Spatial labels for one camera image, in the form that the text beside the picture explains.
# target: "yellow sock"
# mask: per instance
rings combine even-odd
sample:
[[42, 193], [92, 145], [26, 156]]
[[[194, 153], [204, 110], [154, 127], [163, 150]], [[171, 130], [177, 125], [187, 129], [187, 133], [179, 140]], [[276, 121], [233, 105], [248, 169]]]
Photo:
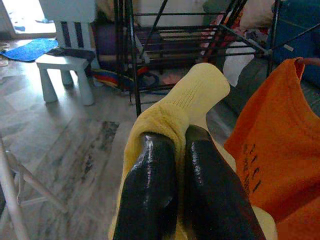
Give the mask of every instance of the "yellow sock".
[[[193, 66], [175, 87], [136, 120], [124, 150], [124, 161], [120, 191], [117, 199], [117, 214], [120, 206], [124, 180], [141, 153], [140, 136], [153, 132], [169, 137], [175, 145], [175, 160], [179, 186], [178, 221], [176, 240], [187, 240], [182, 225], [184, 191], [185, 133], [189, 125], [203, 119], [206, 113], [221, 99], [228, 95], [230, 86], [225, 76], [212, 64], [200, 63]], [[113, 218], [109, 239], [112, 240], [117, 214]]]

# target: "stool leg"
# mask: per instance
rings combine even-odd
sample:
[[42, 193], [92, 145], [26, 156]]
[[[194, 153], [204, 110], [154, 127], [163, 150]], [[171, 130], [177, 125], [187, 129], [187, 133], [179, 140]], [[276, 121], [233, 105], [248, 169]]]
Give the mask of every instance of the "stool leg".
[[61, 78], [63, 85], [72, 85], [74, 84], [74, 81], [72, 80], [72, 76], [70, 74], [70, 71], [61, 70]]
[[94, 101], [94, 96], [92, 94], [90, 85], [88, 83], [85, 70], [77, 71], [77, 74], [78, 74], [78, 82], [79, 82], [82, 103], [83, 105], [91, 105], [95, 101]]
[[95, 57], [91, 62], [92, 69], [100, 69], [98, 59]]
[[23, 165], [21, 165], [16, 157], [10, 152], [6, 151], [7, 160], [11, 169], [19, 173], [19, 168], [23, 172], [23, 179], [29, 183], [35, 190], [37, 190], [41, 195], [46, 197], [52, 204], [54, 204], [58, 209], [60, 209], [63, 213], [68, 211], [67, 206], [63, 204], [60, 199], [58, 199], [53, 193], [47, 189], [38, 179], [36, 179], [28, 169], [26, 169]]
[[54, 86], [52, 85], [47, 69], [39, 68], [39, 71], [44, 101], [46, 103], [57, 101], [57, 94], [55, 92]]
[[0, 184], [18, 240], [30, 240], [23, 221], [21, 208], [17, 202], [17, 190], [7, 162], [2, 139], [0, 139]]

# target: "pillow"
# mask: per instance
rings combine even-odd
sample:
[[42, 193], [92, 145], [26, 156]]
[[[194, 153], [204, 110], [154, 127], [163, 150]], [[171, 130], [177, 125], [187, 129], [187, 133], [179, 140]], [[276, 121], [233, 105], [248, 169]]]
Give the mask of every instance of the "pillow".
[[275, 0], [248, 0], [244, 5], [240, 27], [256, 29], [270, 27], [273, 20], [272, 5]]

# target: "doorway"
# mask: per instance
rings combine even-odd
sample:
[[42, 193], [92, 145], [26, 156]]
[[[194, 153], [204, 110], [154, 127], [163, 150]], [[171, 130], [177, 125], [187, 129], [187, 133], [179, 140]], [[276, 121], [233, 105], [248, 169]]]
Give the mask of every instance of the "doorway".
[[45, 18], [39, 0], [2, 0], [13, 38], [53, 37], [55, 23]]

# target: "tiled floor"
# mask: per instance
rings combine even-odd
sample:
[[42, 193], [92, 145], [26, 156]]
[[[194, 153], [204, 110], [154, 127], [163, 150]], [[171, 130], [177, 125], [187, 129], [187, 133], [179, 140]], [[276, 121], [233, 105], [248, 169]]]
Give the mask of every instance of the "tiled floor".
[[[25, 41], [11, 42], [11, 45], [16, 47], [25, 43]], [[105, 196], [112, 197], [114, 203], [119, 182], [113, 180], [112, 176], [116, 175], [118, 180], [120, 179], [122, 164], [119, 159], [122, 159], [129, 131], [136, 119], [135, 106], [130, 104], [127, 94], [110, 87], [94, 87], [93, 85], [95, 104], [83, 106], [77, 76], [74, 73], [72, 73], [73, 87], [63, 86], [60, 72], [57, 70], [49, 70], [49, 75], [53, 80], [58, 101], [46, 104], [43, 101], [40, 75], [35, 63], [10, 61], [9, 66], [0, 68], [0, 133], [5, 147], [10, 149], [30, 171], [35, 172], [37, 166], [43, 166], [43, 161], [48, 157], [67, 125], [70, 127], [70, 124], [73, 124], [72, 120], [116, 122], [119, 126], [112, 145], [113, 152], [110, 155], [105, 175], [100, 176], [106, 183], [115, 181], [110, 183], [112, 187], [104, 188]], [[143, 94], [141, 100], [142, 102], [154, 102], [161, 97]], [[151, 103], [143, 104], [142, 109], [145, 110], [150, 105]], [[226, 140], [232, 130], [229, 126], [235, 123], [234, 117], [228, 118], [228, 123], [225, 122], [224, 115], [230, 116], [228, 111], [220, 103], [207, 115], [208, 127], [218, 142]], [[109, 205], [103, 216], [106, 221], [103, 225], [105, 229], [100, 231], [101, 234], [108, 229], [107, 225], [113, 213], [112, 208]], [[13, 240], [14, 234], [7, 239]]]

